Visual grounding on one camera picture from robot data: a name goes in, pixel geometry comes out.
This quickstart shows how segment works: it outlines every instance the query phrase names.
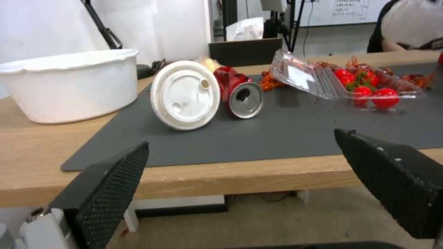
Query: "textured rubber pad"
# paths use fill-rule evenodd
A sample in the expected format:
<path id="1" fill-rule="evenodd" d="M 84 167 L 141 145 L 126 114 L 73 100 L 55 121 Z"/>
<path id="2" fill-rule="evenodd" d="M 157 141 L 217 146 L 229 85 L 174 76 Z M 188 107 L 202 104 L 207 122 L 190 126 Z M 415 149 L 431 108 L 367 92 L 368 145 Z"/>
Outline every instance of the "textured rubber pad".
<path id="1" fill-rule="evenodd" d="M 64 211 L 79 248 L 105 248 L 148 159 L 146 142 L 83 170 L 50 204 Z"/>
<path id="2" fill-rule="evenodd" d="M 443 166 L 416 149 L 336 129 L 363 184 L 416 238 L 436 238 L 443 221 Z"/>

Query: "crushed can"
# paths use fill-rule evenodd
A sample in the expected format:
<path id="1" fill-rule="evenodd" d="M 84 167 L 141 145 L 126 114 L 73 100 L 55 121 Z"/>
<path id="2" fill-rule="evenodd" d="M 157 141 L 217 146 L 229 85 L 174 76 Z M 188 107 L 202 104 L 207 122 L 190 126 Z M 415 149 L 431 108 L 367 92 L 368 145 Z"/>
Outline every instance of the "crushed can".
<path id="1" fill-rule="evenodd" d="M 220 99 L 229 113 L 241 119 L 256 116 L 264 105 L 262 88 L 244 74 L 229 66 L 214 71 L 220 88 Z"/>

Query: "white bag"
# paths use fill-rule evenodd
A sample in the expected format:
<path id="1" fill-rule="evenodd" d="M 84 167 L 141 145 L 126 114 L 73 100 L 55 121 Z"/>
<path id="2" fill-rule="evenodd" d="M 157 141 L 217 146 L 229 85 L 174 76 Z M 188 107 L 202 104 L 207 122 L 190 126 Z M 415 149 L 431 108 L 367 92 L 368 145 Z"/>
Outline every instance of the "white bag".
<path id="1" fill-rule="evenodd" d="M 241 20 L 226 27 L 226 41 L 262 39 L 263 28 L 263 17 Z"/>

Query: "cherry tomato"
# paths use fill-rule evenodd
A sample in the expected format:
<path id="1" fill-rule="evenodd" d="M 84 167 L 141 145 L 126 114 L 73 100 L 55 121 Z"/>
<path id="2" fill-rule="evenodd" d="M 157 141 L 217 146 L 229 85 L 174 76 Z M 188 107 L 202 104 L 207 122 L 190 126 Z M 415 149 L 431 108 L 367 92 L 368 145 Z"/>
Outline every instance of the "cherry tomato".
<path id="1" fill-rule="evenodd" d="M 371 71 L 371 70 L 366 71 L 366 77 L 367 78 L 372 77 L 372 75 L 375 75 L 373 71 Z"/>
<path id="2" fill-rule="evenodd" d="M 354 89 L 354 93 L 356 93 L 356 96 L 355 96 L 355 99 L 354 99 L 355 105 L 356 106 L 364 106 L 368 100 L 367 99 L 362 99 L 362 97 L 371 96 L 372 92 L 371 92 L 371 89 L 369 87 L 359 86 L 356 89 Z"/>
<path id="3" fill-rule="evenodd" d="M 373 99 L 372 102 L 381 109 L 388 109 L 390 107 L 395 106 L 399 99 L 397 97 L 397 92 L 394 89 L 391 88 L 382 88 L 373 93 L 373 96 L 375 97 L 386 97 L 386 98 L 379 98 L 379 99 Z"/>
<path id="4" fill-rule="evenodd" d="M 341 78 L 344 77 L 344 76 L 352 75 L 352 73 L 348 72 L 348 70 L 343 69 L 343 68 L 341 68 L 341 69 L 337 69 L 337 70 L 334 72 L 334 74 L 335 74 L 335 76 L 337 76 L 337 78 L 339 78 L 339 79 L 341 79 Z"/>
<path id="5" fill-rule="evenodd" d="M 352 74 L 340 78 L 340 82 L 344 87 L 346 87 L 346 85 L 348 84 L 354 84 L 354 81 L 355 81 L 355 76 Z"/>
<path id="6" fill-rule="evenodd" d="M 370 76 L 367 76 L 367 79 L 369 80 L 369 82 L 371 83 L 371 85 L 373 87 L 377 87 L 378 85 L 378 78 L 377 76 L 375 76 L 375 74 L 371 74 Z"/>

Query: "plastic cup lid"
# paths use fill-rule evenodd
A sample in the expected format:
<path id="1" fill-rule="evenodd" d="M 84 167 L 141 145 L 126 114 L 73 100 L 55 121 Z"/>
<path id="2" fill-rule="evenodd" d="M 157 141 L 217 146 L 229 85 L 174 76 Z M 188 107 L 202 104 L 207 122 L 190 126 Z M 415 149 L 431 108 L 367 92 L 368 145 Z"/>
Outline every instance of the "plastic cup lid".
<path id="1" fill-rule="evenodd" d="M 197 62 L 179 61 L 164 67 L 151 88 L 156 116 L 179 130 L 204 126 L 217 112 L 220 88 L 207 68 Z"/>

